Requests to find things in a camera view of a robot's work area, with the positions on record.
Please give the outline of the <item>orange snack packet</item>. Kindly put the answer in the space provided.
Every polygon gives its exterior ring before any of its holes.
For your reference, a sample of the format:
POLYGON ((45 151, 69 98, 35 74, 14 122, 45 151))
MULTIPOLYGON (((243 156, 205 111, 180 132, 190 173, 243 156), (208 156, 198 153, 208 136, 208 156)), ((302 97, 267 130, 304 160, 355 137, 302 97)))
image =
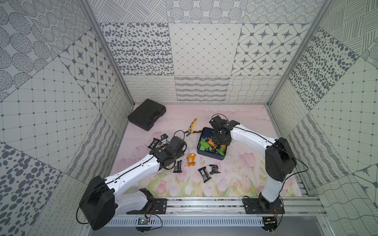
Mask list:
POLYGON ((193 167, 193 166, 196 165, 195 158, 196 158, 195 153, 191 153, 191 154, 188 155, 188 157, 187 157, 188 167, 193 167))

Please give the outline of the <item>small black cookie packet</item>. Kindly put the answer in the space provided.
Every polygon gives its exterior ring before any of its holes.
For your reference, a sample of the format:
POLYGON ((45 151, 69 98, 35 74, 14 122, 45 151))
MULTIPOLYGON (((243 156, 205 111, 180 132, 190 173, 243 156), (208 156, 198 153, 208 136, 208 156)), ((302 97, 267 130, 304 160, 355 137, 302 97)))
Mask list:
POLYGON ((210 175, 220 174, 219 167, 214 164, 209 165, 211 167, 210 175))

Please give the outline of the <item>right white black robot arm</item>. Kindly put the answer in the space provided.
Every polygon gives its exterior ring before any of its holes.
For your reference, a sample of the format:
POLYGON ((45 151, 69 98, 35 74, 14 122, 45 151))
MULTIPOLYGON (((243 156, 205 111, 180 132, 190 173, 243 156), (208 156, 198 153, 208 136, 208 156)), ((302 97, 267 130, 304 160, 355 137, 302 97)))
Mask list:
POLYGON ((229 146, 232 141, 239 141, 259 151, 265 158, 267 182, 259 194, 259 202, 272 204, 281 196, 285 182, 294 175, 297 163, 304 162, 296 158, 285 138, 269 138, 254 132, 234 120, 222 119, 218 114, 209 121, 213 128, 213 141, 229 146))

